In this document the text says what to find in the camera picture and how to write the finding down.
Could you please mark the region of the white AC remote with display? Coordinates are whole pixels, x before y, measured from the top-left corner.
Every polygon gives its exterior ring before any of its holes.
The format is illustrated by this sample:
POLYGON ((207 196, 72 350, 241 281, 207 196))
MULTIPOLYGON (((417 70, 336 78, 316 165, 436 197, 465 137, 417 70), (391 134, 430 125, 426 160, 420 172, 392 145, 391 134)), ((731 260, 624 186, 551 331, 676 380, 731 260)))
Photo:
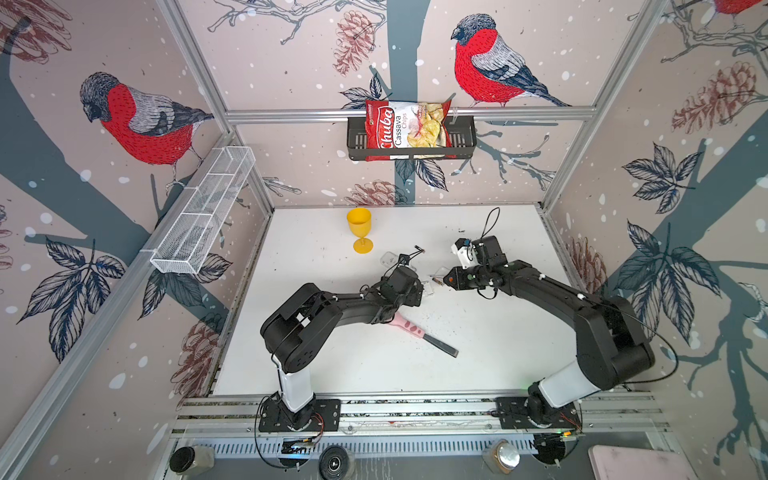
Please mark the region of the white AC remote with display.
POLYGON ((409 254, 394 254, 392 252, 386 252, 380 259, 381 264, 387 270, 393 270, 401 265, 408 265, 410 262, 409 254))

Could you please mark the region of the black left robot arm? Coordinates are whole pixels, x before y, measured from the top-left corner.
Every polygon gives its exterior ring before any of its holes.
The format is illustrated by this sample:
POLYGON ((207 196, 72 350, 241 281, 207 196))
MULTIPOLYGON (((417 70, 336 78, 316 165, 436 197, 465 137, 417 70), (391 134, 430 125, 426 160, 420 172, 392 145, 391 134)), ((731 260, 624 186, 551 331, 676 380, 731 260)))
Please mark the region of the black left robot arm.
POLYGON ((260 329, 277 367, 279 388, 260 408, 258 431, 337 431, 340 401, 317 397, 309 365, 336 328, 389 324, 401 307, 418 307, 423 292, 416 272, 407 266, 395 267, 358 293, 336 294, 313 283, 302 285, 260 329))

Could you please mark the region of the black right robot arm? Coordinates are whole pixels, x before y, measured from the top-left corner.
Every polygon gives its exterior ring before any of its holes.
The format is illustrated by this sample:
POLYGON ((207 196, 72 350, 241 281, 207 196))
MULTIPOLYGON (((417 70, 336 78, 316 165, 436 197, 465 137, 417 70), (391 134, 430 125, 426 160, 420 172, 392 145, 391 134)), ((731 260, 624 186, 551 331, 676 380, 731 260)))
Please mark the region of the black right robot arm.
POLYGON ((443 278, 450 288, 482 292, 490 287, 494 294, 502 292, 540 307, 575 333, 575 359, 528 388, 526 408, 532 424, 548 427, 574 402, 654 366, 644 325, 627 300, 583 293, 525 261, 510 261, 494 236, 460 238, 451 251, 460 264, 443 278))

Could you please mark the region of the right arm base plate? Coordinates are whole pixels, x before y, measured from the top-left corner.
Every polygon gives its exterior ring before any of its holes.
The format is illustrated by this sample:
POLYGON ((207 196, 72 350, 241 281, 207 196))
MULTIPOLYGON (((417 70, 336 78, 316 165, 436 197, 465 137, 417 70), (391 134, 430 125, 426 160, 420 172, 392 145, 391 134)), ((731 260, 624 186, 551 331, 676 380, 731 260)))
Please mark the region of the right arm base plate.
POLYGON ((500 421, 501 428, 505 430, 579 430, 582 426, 578 408, 573 402, 556 409, 545 406, 544 413, 533 418, 527 397, 498 397, 491 415, 500 421))

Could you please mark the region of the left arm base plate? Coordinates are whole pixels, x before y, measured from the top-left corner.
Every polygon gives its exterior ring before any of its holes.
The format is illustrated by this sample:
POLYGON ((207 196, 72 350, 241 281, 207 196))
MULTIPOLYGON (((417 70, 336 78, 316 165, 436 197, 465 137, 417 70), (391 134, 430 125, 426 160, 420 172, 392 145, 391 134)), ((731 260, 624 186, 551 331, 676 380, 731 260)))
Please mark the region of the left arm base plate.
POLYGON ((268 397, 258 413, 260 433, 336 432, 339 429, 341 402, 338 399, 313 399, 297 412, 276 397, 268 397))

